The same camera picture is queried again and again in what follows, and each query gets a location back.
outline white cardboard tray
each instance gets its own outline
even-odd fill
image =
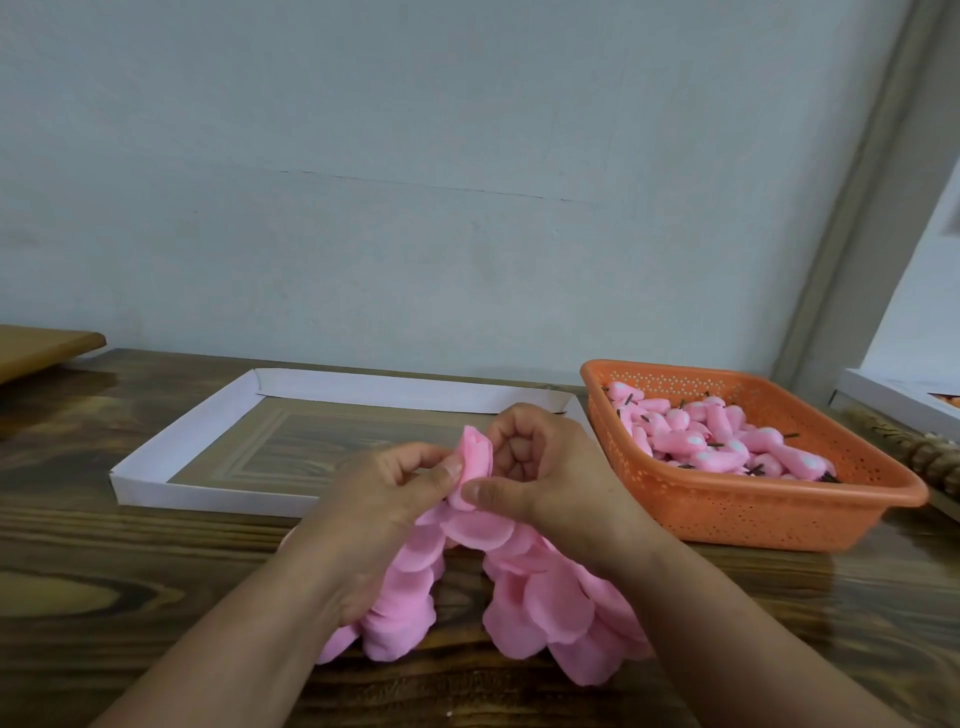
[[[863,402],[918,432],[936,432],[960,442],[960,408],[929,394],[960,392],[960,380],[905,380],[847,369],[840,375],[836,387],[842,395]],[[840,408],[841,402],[833,401],[830,405]]]
[[[316,501],[314,497],[170,482],[265,397],[479,414],[496,414],[512,404],[529,402],[576,420],[590,437],[596,437],[583,407],[567,392],[399,376],[253,369],[161,430],[113,468],[110,482],[117,502],[147,508],[302,517]]]

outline orange basket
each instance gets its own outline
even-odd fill
[[[850,548],[890,506],[926,503],[907,468],[827,415],[759,376],[719,369],[593,359],[580,368],[590,423],[620,480],[664,528],[684,541],[802,551]],[[823,455],[842,483],[681,470],[640,450],[602,386],[623,381],[646,398],[735,401],[755,425],[799,432],[796,446]]]

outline wooden board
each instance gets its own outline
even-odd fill
[[[107,345],[102,333],[0,324],[0,383]]]

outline forearm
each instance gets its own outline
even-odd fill
[[[96,728],[280,726],[336,628],[323,568],[274,557],[165,654]]]
[[[615,581],[704,726],[907,725],[691,548],[657,528],[634,563],[641,551],[643,568]]]

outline white tray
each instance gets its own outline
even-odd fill
[[[117,502],[148,508],[302,517],[315,497],[170,481],[266,397],[479,414],[496,414],[512,404],[530,402],[576,420],[595,439],[583,407],[567,392],[399,376],[253,369],[161,430],[113,468],[110,482]]]

